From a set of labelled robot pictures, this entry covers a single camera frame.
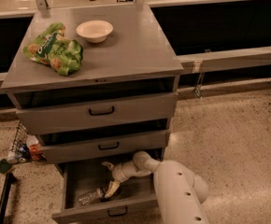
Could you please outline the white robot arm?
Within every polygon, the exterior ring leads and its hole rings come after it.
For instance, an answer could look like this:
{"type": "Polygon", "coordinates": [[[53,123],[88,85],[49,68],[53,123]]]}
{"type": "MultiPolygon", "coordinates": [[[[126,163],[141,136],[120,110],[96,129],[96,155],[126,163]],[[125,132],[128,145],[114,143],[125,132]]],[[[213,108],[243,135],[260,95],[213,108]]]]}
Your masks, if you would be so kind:
{"type": "Polygon", "coordinates": [[[163,224],[209,224],[201,204],[207,199],[206,181],[177,161],[157,161],[146,151],[137,151],[133,159],[119,164],[104,161],[113,180],[105,198],[131,177],[153,174],[153,186],[163,224]]]}

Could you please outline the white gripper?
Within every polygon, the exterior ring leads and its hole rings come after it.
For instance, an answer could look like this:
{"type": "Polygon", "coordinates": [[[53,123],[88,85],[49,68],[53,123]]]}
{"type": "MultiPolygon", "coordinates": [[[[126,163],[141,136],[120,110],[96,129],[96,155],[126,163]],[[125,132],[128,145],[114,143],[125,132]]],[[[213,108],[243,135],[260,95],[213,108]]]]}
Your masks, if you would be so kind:
{"type": "Polygon", "coordinates": [[[114,178],[114,181],[109,182],[105,193],[106,199],[112,197],[120,187],[121,183],[127,181],[129,178],[143,177],[151,174],[151,171],[147,169],[139,169],[133,161],[121,162],[116,165],[108,161],[103,161],[101,164],[111,171],[112,177],[114,178]]]}

